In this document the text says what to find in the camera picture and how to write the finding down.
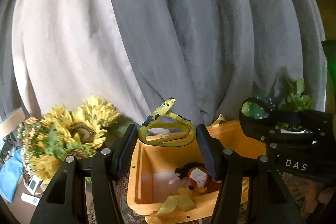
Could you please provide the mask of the person right hand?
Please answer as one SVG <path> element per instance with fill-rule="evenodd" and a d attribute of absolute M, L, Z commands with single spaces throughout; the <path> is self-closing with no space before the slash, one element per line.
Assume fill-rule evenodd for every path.
<path fill-rule="evenodd" d="M 323 184 L 310 181 L 308 186 L 307 195 L 305 197 L 306 206 L 305 211 L 312 213 L 317 207 L 318 203 L 324 205 L 328 204 L 335 192 L 335 187 L 323 188 Z"/>

